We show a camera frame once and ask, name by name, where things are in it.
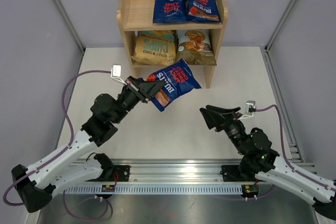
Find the blue Burts bag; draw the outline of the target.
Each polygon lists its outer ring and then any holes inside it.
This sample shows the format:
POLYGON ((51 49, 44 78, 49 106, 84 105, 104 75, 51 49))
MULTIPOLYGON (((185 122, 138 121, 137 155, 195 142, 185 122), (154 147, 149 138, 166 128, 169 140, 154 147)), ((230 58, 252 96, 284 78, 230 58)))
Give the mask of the blue Burts bag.
POLYGON ((155 0, 153 23, 186 23, 186 0, 155 0))
POLYGON ((216 0, 187 0, 187 19, 195 23, 221 23, 216 0))
POLYGON ((165 81, 165 86, 151 99, 160 112, 182 95, 202 88, 184 59, 152 73, 145 80, 165 81))

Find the yellow kettle chips bag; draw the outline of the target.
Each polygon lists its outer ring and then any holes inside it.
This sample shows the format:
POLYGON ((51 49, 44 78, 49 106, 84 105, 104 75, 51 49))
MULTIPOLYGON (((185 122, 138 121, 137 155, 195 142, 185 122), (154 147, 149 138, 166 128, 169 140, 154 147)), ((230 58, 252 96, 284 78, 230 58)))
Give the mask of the yellow kettle chips bag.
POLYGON ((172 30, 138 31, 131 59, 146 65, 170 66, 176 61, 172 30))

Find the light blue cassava chips bag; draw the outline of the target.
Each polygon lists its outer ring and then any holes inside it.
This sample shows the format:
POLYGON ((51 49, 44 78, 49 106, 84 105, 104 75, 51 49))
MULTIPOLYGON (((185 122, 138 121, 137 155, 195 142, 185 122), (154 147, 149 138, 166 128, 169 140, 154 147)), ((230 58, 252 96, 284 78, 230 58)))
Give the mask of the light blue cassava chips bag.
POLYGON ((177 30, 176 35, 176 61, 184 59, 189 65, 216 65, 207 29, 177 30))

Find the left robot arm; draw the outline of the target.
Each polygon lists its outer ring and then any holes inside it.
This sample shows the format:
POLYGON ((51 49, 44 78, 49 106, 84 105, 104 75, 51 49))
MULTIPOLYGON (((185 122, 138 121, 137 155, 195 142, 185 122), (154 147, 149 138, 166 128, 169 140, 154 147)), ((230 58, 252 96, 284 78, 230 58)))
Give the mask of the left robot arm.
POLYGON ((164 87, 165 81, 145 81, 129 76, 117 99, 104 93, 96 97, 92 116, 73 135, 70 143, 54 150, 40 161, 12 169, 15 189, 29 213, 44 208, 53 197, 87 180, 115 178, 114 164, 104 153, 76 168, 69 165, 108 141, 119 124, 139 103, 147 103, 164 87))

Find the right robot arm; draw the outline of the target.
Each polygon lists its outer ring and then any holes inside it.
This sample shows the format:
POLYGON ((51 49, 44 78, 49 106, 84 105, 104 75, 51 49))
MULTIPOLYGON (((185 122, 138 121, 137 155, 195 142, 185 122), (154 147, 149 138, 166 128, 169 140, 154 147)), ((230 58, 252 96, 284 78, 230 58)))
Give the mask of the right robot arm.
POLYGON ((309 203, 318 214, 335 220, 335 181, 313 174, 292 163, 285 153, 273 150, 262 129, 255 127, 246 133, 242 120, 269 109, 257 109, 250 101, 245 114, 240 113, 239 107, 224 109, 212 105, 200 108, 200 113, 208 129, 225 132, 242 155, 238 166, 242 179, 272 183, 309 203))

